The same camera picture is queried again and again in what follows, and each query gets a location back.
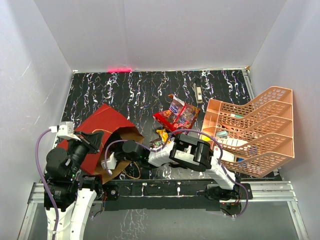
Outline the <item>red brown paper bag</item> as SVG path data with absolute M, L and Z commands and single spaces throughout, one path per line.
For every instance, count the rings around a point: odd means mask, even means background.
M 112 134 L 119 134 L 122 140 L 134 140 L 140 144 L 145 139 L 132 122 L 107 104 L 100 106 L 75 130 L 86 134 L 104 132 L 99 148 L 100 152 L 88 154 L 80 167 L 87 174 L 100 175 L 103 184 L 117 177 L 130 164 L 128 160 L 121 160 L 112 171 L 112 175 L 103 169 L 101 162 L 105 159 L 105 150 L 108 144 L 113 141 Z

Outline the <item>silver brown chocolate packet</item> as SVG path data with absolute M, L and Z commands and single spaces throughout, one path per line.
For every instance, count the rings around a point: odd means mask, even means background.
M 183 166 L 182 164 L 180 163 L 176 163 L 176 162 L 170 162 L 169 163 L 169 166 L 172 167 L 172 168 L 182 168 L 182 169 L 187 169 L 186 166 Z

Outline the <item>brown candy packet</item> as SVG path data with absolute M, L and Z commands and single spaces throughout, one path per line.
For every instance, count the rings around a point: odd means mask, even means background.
M 153 150 L 162 148 L 163 145 L 164 145 L 164 142 L 160 137 L 149 142 L 149 147 L 150 149 L 153 149 Z

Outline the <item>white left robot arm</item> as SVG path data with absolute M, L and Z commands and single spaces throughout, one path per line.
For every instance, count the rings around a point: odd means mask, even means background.
M 47 217 L 47 237 L 54 240 L 82 240 L 91 207 L 104 195 L 99 175 L 76 174 L 87 155 L 98 154 L 103 131 L 76 132 L 67 141 L 67 149 L 53 148 L 46 156 L 47 189 L 44 207 Z

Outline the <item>orange candy wrapper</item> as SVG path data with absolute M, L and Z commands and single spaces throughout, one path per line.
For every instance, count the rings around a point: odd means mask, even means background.
M 156 133 L 159 135 L 159 137 L 161 138 L 161 141 L 163 143 L 165 143 L 169 138 L 169 135 L 168 135 L 168 133 L 167 133 L 165 128 L 157 129 Z

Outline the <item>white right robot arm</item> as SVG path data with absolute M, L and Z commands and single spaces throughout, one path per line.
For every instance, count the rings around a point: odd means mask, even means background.
M 204 140 L 178 134 L 174 140 L 157 149 L 147 149 L 134 140 L 120 141 L 111 150 L 107 167 L 113 170 L 119 161 L 138 163 L 142 168 L 151 170 L 165 164 L 176 168 L 190 169 L 208 174 L 218 186 L 208 187 L 207 196 L 213 200 L 239 200 L 241 187 L 236 182 L 234 173 L 224 170 L 218 159 L 214 157 L 211 145 Z

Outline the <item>red cookie snack bag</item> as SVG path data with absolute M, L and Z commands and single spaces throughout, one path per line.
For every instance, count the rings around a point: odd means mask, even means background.
M 171 98 L 169 108 L 153 114 L 152 117 L 169 132 L 191 129 L 200 109 L 180 100 L 174 94 L 169 94 L 168 97 Z

